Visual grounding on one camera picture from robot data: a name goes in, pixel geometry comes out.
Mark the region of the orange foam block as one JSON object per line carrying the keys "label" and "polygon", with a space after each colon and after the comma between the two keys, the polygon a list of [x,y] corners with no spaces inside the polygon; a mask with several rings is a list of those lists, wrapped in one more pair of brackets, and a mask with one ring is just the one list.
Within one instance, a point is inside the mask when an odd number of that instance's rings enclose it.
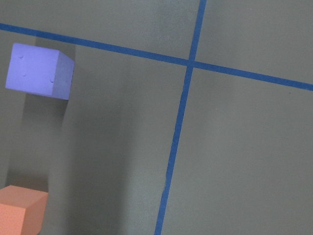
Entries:
{"label": "orange foam block", "polygon": [[0,233],[37,235],[42,229],[48,193],[17,186],[0,190]]}

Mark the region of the purple foam block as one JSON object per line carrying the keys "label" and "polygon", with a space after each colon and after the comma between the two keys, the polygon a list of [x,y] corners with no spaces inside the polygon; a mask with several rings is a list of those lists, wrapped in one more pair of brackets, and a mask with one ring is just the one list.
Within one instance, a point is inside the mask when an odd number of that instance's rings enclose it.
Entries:
{"label": "purple foam block", "polygon": [[7,89],[69,100],[74,61],[61,51],[14,43]]}

